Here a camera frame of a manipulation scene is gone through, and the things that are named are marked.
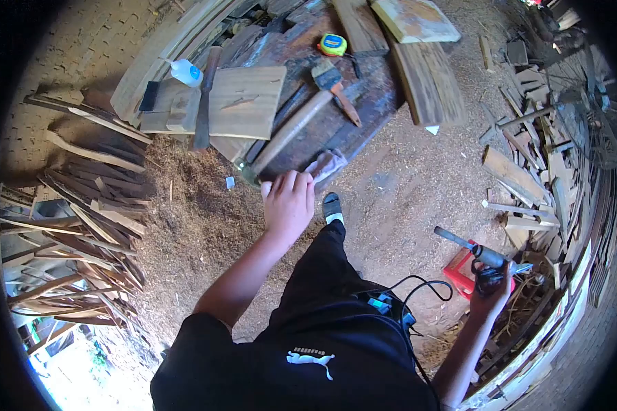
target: rag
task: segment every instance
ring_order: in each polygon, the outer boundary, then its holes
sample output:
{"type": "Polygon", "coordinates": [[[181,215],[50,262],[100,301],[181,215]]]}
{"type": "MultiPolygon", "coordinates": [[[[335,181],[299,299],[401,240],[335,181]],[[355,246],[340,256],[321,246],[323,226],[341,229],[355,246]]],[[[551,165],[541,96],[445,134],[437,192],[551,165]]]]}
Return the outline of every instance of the rag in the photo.
{"type": "Polygon", "coordinates": [[[346,157],[338,149],[321,152],[318,159],[313,161],[304,172],[311,173],[313,182],[319,183],[323,179],[336,173],[347,165],[346,157]]]}

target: black t-shirt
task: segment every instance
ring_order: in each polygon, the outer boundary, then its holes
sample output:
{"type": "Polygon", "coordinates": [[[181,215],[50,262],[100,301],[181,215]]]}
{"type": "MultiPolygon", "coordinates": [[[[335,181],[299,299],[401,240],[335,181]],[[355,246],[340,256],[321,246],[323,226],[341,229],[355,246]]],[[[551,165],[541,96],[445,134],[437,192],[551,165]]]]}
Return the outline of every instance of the black t-shirt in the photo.
{"type": "Polygon", "coordinates": [[[273,313],[243,344],[215,317],[194,314],[150,392],[156,411],[435,410],[409,350],[399,324],[358,299],[315,302],[283,321],[273,313]]]}

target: puma logo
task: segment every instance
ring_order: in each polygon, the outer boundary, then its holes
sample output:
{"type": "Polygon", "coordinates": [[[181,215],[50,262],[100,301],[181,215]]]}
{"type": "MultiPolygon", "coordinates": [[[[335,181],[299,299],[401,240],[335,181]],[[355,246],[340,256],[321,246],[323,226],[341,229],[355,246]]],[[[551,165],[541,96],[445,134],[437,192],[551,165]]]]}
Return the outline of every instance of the puma logo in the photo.
{"type": "Polygon", "coordinates": [[[288,361],[290,364],[320,364],[327,369],[327,379],[329,379],[329,381],[333,381],[334,379],[329,374],[329,367],[327,366],[327,363],[330,359],[334,357],[336,356],[332,354],[320,358],[315,358],[312,355],[299,355],[296,352],[288,351],[286,361],[288,361]]]}

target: person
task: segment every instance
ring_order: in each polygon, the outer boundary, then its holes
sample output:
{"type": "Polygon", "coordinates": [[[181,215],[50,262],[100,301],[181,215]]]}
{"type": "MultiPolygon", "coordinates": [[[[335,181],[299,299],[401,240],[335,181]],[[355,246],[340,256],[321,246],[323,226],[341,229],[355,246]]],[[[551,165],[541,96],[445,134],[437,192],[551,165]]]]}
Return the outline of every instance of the person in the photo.
{"type": "Polygon", "coordinates": [[[329,193],[322,206],[327,225],[297,262],[268,327],[253,342],[235,344],[231,328],[314,213],[308,173],[264,182],[261,193],[264,233],[183,322],[150,384],[155,409],[456,408],[509,298],[509,270],[496,292],[473,294],[469,319],[430,389],[416,373],[400,323],[360,298],[381,286],[347,262],[340,201],[329,193]]]}

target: black sandal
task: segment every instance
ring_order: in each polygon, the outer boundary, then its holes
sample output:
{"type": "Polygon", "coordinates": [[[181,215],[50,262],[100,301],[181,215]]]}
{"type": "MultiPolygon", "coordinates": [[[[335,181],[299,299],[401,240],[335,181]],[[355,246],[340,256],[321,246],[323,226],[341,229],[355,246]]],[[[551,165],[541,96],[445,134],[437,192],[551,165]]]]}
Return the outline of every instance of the black sandal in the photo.
{"type": "Polygon", "coordinates": [[[327,221],[327,224],[334,220],[341,220],[343,222],[343,210],[341,209],[341,201],[338,198],[338,194],[329,193],[324,196],[322,201],[322,215],[327,221]]]}

